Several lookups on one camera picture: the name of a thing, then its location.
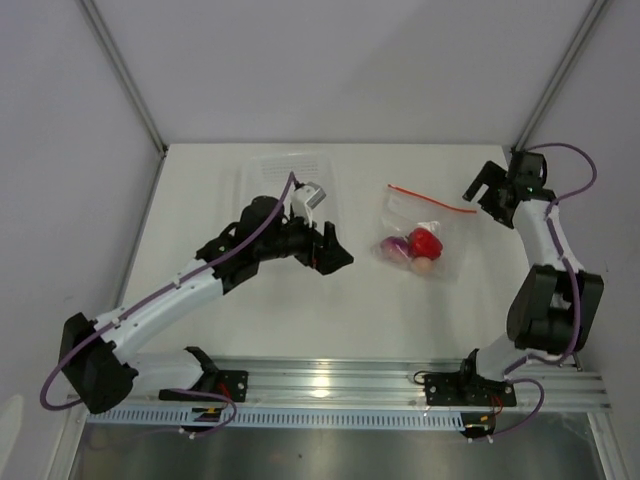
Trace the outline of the red bell pepper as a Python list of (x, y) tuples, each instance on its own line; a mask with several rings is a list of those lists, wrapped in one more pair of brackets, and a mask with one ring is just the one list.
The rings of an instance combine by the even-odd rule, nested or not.
[(441, 241), (429, 230), (415, 228), (408, 237), (409, 253), (413, 258), (428, 257), (437, 260), (442, 255), (443, 245)]

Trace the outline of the beige egg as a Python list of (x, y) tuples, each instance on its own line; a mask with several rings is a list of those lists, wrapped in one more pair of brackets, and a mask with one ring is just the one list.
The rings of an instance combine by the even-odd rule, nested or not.
[(416, 257), (412, 259), (411, 269), (417, 275), (429, 274), (434, 268), (434, 262), (428, 257)]

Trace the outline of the purple red onion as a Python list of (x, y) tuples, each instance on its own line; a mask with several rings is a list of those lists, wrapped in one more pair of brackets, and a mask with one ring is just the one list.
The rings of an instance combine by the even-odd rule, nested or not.
[(411, 259), (409, 244), (404, 237), (389, 236), (379, 244), (383, 258), (394, 263), (404, 263)]

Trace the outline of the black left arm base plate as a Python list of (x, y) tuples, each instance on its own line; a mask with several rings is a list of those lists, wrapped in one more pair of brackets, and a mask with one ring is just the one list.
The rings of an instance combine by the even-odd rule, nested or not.
[[(219, 370), (215, 375), (205, 374), (193, 387), (192, 391), (216, 393), (225, 396), (235, 403), (244, 403), (246, 400), (249, 373), (244, 370)], [(217, 423), (223, 413), (229, 413), (232, 408), (225, 402), (219, 402), (215, 406), (192, 409), (195, 414), (195, 422)]]

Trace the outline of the clear zip bag red zipper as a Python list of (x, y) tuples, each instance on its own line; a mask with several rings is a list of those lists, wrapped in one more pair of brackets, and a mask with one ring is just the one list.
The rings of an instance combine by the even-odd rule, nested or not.
[(453, 283), (461, 275), (478, 212), (389, 184), (372, 254), (421, 278)]

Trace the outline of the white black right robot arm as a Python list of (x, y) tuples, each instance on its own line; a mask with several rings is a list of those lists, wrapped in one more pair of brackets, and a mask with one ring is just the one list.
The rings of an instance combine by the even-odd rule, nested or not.
[(560, 221), (560, 204), (570, 196), (547, 188), (547, 176), (540, 147), (515, 150), (506, 168), (486, 162), (463, 194), (519, 234), (529, 262), (505, 334), (460, 365), (456, 389), (468, 403), (505, 388), (510, 374), (527, 364), (561, 366), (585, 346), (595, 319), (603, 278), (573, 253)]

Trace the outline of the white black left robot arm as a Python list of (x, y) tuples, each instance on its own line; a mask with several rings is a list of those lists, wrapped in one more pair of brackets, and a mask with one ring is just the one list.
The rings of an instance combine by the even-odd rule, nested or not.
[(63, 327), (59, 361), (79, 403), (101, 414), (133, 393), (193, 401), (229, 392), (223, 372), (198, 347), (169, 355), (140, 350), (191, 311), (253, 278), (261, 263), (287, 257), (322, 275), (354, 261), (339, 243), (333, 223), (325, 222), (318, 231), (278, 199), (259, 196), (159, 292), (92, 320), (82, 313), (70, 317)]

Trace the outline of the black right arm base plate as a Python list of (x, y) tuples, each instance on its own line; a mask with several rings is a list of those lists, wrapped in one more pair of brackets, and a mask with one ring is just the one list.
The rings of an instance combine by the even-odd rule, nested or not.
[(418, 371), (413, 381), (421, 386), (426, 403), (441, 407), (515, 407), (514, 387), (477, 374)]

